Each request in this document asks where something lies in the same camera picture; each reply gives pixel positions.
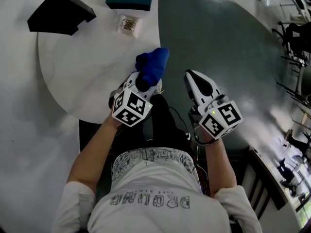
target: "round table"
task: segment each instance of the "round table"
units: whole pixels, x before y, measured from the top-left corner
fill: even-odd
[[[43,78],[58,104],[72,116],[102,123],[110,92],[135,70],[136,56],[160,46],[157,4],[142,20],[138,38],[117,33],[116,12],[105,0],[81,0],[96,18],[73,35],[38,33]]]

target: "forearm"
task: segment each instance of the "forearm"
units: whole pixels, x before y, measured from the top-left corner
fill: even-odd
[[[97,182],[116,133],[117,128],[107,121],[102,124],[74,161],[68,182],[77,181],[83,183],[96,193]]]
[[[236,176],[229,162],[222,139],[207,145],[205,153],[211,196],[214,197],[221,188],[236,186]]]

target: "white t-shirt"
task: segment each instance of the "white t-shirt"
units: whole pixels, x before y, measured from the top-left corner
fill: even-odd
[[[70,182],[53,224],[53,233],[228,233],[229,216],[244,233],[261,227],[241,186],[205,196],[191,157],[180,150],[139,149],[120,155],[112,187],[94,207],[95,194]]]

